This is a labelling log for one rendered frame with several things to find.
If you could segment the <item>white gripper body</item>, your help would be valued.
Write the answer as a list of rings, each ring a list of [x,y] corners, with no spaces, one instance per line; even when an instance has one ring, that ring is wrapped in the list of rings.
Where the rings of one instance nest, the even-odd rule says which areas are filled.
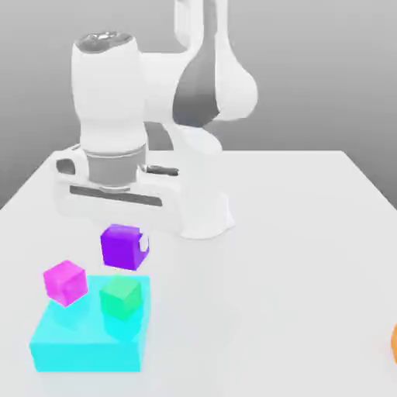
[[[53,197],[60,214],[94,223],[120,224],[145,231],[182,228],[180,188],[165,175],[141,175],[128,191],[104,192],[72,179],[57,179]]]

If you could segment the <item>small purple cube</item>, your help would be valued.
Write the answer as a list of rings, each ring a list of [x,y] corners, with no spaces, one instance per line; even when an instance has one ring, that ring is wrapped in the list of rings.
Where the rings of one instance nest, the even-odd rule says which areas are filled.
[[[146,253],[140,251],[142,234],[139,227],[110,225],[100,237],[104,265],[136,271],[150,251],[150,244]]]

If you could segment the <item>small green cube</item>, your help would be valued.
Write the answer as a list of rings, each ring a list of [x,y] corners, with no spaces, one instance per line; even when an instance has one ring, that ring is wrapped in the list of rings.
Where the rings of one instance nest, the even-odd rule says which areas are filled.
[[[115,276],[99,291],[102,312],[127,321],[143,304],[141,283],[135,278]]]

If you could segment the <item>small magenta cube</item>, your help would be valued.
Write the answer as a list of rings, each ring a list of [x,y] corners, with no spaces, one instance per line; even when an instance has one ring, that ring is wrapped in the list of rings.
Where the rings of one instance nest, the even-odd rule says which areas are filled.
[[[63,307],[68,307],[88,292],[86,271],[72,261],[62,261],[44,271],[47,295]]]

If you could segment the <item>large cyan box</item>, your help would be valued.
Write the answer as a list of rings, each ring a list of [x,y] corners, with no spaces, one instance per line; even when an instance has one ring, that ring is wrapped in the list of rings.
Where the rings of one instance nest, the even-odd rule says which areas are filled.
[[[150,278],[135,276],[143,304],[122,321],[102,312],[109,275],[89,275],[88,293],[68,307],[49,301],[29,342],[38,372],[139,372],[150,318]]]

